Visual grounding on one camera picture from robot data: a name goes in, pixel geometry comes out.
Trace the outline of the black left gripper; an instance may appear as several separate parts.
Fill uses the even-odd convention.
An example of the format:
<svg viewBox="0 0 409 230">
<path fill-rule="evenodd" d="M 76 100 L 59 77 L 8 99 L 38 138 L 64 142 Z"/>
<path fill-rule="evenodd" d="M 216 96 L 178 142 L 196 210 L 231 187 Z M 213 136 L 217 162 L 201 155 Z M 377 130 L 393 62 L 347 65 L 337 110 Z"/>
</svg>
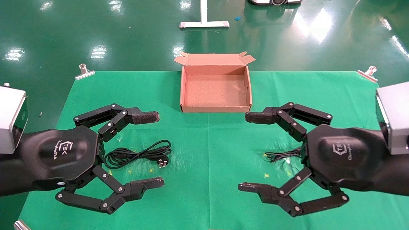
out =
<svg viewBox="0 0 409 230">
<path fill-rule="evenodd" d="M 102 142 L 110 141 L 128 124 L 150 124 L 160 120 L 159 112 L 142 112 L 138 107 L 118 104 L 80 114 L 76 127 L 25 133 L 13 154 L 1 154 L 0 195 L 51 191 L 66 186 L 56 195 L 61 203 L 89 211 L 112 214 L 124 203 L 140 200 L 148 189 L 165 185 L 162 177 L 136 180 L 121 185 L 101 166 Z M 98 134 L 90 127 L 104 124 Z M 77 185 L 89 183 L 93 173 L 113 193 L 106 199 L 75 194 Z"/>
</svg>

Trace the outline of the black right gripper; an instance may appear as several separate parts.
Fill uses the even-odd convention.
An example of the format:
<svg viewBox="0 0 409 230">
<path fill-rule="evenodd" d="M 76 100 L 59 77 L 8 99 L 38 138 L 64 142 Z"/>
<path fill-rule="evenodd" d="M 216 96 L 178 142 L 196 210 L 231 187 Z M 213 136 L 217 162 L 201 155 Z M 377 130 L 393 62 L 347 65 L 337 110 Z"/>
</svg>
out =
<svg viewBox="0 0 409 230">
<path fill-rule="evenodd" d="M 266 107 L 262 112 L 247 112 L 245 120 L 255 124 L 278 124 L 297 142 L 304 142 L 302 163 L 307 167 L 282 187 L 243 182 L 238 189 L 256 193 L 262 203 L 278 205 L 292 217 L 338 208 L 349 201 L 340 190 L 383 192 L 407 196 L 408 155 L 390 154 L 380 130 L 329 126 L 332 115 L 289 102 Z M 300 120 L 317 126 L 307 130 Z M 312 178 L 330 196 L 298 203 L 290 194 Z"/>
</svg>

